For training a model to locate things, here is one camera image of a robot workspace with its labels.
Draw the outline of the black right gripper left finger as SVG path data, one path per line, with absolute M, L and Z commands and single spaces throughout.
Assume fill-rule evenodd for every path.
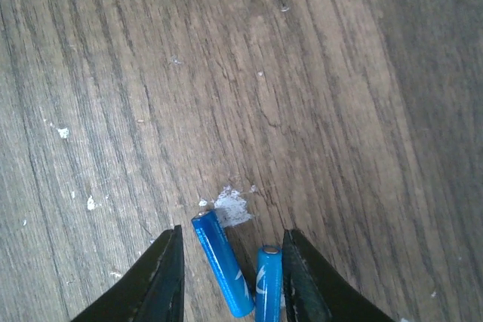
M 184 253 L 180 225 L 163 231 L 134 265 L 75 321 L 182 321 Z

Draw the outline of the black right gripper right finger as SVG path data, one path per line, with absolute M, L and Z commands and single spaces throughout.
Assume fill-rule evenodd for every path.
M 353 288 L 298 229 L 284 232 L 282 273 L 289 321 L 391 321 Z

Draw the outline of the blue battery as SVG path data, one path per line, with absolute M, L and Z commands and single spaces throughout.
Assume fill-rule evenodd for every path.
M 213 210 L 192 218 L 192 226 L 234 317 L 254 310 L 254 300 L 226 233 Z
M 279 322 L 282 292 L 282 251 L 264 245 L 257 254 L 255 321 Z

